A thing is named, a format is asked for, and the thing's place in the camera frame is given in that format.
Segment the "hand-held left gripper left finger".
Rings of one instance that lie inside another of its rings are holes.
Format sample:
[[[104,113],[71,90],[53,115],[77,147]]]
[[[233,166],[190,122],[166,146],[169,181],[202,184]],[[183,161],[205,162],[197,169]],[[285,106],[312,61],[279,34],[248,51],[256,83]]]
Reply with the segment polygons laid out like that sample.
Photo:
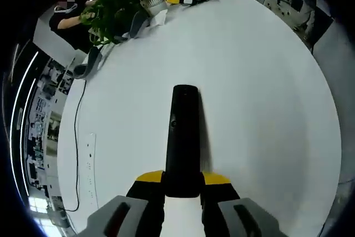
[[[80,236],[159,236],[164,222],[164,171],[139,176],[125,196],[118,195],[87,220]]]

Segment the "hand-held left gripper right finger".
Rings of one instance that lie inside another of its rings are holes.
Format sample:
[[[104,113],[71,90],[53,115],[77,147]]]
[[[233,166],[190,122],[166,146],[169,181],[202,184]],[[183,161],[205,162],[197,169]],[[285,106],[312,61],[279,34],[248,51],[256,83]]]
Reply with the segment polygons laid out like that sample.
[[[250,198],[241,198],[230,180],[202,173],[202,224],[206,236],[281,236],[277,219]]]

